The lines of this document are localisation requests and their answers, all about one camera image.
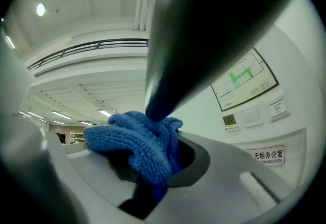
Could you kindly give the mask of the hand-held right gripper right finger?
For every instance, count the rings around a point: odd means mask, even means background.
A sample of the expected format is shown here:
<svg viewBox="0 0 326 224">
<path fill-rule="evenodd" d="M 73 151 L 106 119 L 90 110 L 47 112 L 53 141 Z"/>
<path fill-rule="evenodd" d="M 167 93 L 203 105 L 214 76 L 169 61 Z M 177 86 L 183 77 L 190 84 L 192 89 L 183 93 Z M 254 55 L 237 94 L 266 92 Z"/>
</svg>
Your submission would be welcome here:
<svg viewBox="0 0 326 224">
<path fill-rule="evenodd" d="M 277 223 L 300 200 L 301 190 L 238 147 L 179 136 L 203 147 L 210 165 L 192 186 L 170 188 L 146 223 Z"/>
</svg>

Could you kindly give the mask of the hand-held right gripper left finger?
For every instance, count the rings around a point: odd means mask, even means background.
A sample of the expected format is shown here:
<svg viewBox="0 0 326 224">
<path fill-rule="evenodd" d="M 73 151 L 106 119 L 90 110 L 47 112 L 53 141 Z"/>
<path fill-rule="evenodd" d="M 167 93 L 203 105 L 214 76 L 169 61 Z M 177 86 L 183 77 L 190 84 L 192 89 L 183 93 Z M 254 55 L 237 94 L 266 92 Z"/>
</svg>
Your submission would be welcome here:
<svg viewBox="0 0 326 224">
<path fill-rule="evenodd" d="M 140 223 L 97 194 L 58 137 L 1 116 L 1 223 Z"/>
</svg>

